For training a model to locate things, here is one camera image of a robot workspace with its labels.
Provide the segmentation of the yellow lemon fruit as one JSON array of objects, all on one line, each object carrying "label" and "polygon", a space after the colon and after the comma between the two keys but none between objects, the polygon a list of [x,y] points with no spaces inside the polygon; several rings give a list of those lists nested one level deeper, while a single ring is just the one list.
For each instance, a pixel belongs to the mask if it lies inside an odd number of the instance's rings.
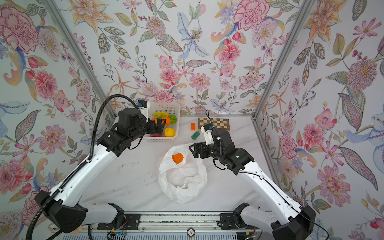
[{"label": "yellow lemon fruit", "polygon": [[164,130],[164,136],[167,138],[172,138],[175,135],[176,135],[176,131],[171,127],[168,127]]}]

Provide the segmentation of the green apple fruit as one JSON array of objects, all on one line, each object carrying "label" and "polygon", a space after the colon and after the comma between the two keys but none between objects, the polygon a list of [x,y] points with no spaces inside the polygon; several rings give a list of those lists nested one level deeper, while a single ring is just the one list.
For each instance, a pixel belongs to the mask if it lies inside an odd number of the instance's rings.
[{"label": "green apple fruit", "polygon": [[176,115],[169,115],[169,118],[171,120],[171,124],[175,124],[178,121],[178,118]]}]

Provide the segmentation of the white translucent plastic bag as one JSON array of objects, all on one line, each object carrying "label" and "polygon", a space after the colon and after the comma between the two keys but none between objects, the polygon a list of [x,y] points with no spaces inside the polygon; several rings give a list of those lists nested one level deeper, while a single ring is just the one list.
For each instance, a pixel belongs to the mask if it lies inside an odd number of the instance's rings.
[{"label": "white translucent plastic bag", "polygon": [[[157,159],[158,181],[163,193],[174,203],[186,204],[196,199],[208,183],[203,160],[195,159],[190,144],[177,145],[159,155]],[[172,155],[181,153],[184,160],[175,164]]]}]

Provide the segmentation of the pink dragon fruit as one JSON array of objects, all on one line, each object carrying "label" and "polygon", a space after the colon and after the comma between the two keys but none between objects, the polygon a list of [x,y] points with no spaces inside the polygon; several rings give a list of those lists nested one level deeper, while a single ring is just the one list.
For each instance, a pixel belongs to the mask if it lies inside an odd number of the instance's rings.
[{"label": "pink dragon fruit", "polygon": [[163,134],[153,134],[153,135],[151,134],[150,137],[152,137],[152,138],[159,138],[160,137],[161,138],[161,137],[163,137]]}]

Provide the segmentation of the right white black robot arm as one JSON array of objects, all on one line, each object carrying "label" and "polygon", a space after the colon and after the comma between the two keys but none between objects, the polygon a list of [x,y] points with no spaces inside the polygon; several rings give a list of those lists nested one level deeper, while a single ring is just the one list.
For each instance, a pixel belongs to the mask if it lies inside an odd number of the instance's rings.
[{"label": "right white black robot arm", "polygon": [[245,149],[237,148],[224,128],[206,124],[201,128],[205,141],[189,147],[194,158],[213,158],[226,170],[247,182],[270,208],[255,209],[243,203],[233,210],[233,223],[239,229],[255,227],[273,235],[276,240],[305,240],[313,232],[316,213],[302,207],[281,190]]}]

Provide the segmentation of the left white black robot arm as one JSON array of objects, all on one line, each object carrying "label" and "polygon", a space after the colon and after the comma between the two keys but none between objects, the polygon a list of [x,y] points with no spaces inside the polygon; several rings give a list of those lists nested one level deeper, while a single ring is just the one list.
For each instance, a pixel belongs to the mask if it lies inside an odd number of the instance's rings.
[{"label": "left white black robot arm", "polygon": [[88,186],[102,170],[117,159],[126,149],[132,149],[135,140],[144,135],[161,133],[164,124],[149,119],[150,105],[127,108],[119,112],[119,121],[97,141],[90,158],[81,162],[60,185],[50,192],[36,195],[37,204],[44,215],[63,233],[71,233],[78,227],[92,224],[108,224],[119,228],[126,223],[125,211],[116,204],[85,205],[80,200]]}]

